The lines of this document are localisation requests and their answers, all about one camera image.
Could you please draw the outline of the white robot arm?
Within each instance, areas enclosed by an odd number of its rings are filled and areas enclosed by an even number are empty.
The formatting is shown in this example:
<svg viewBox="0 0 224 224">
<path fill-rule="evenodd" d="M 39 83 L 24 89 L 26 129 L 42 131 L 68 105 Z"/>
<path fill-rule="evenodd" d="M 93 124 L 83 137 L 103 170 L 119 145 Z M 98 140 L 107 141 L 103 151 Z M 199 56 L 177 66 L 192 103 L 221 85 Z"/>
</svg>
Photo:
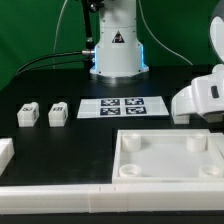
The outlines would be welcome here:
<svg viewBox="0 0 224 224">
<path fill-rule="evenodd" d="M 149 67 L 144 63 L 144 48 L 136 29 L 141 0 L 99 0 L 99 7 L 100 40 L 94 48 L 91 75 L 117 84 L 147 74 Z M 221 63 L 210 74 L 193 79 L 172 98 L 171 115 L 176 124 L 187 124 L 192 114 L 209 122 L 224 120 L 224 0 L 215 8 L 209 37 Z"/>
</svg>

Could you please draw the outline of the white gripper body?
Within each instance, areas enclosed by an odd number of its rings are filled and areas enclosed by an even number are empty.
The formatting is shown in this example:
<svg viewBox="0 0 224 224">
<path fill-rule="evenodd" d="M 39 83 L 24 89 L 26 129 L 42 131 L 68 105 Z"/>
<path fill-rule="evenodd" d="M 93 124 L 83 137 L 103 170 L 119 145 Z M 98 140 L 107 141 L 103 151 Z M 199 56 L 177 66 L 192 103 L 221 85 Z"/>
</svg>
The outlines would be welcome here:
<svg viewBox="0 0 224 224">
<path fill-rule="evenodd" d="M 194 78 L 173 97 L 172 118 L 192 114 L 198 114 L 208 123 L 224 120 L 224 64 L 216 65 L 209 75 Z"/>
</svg>

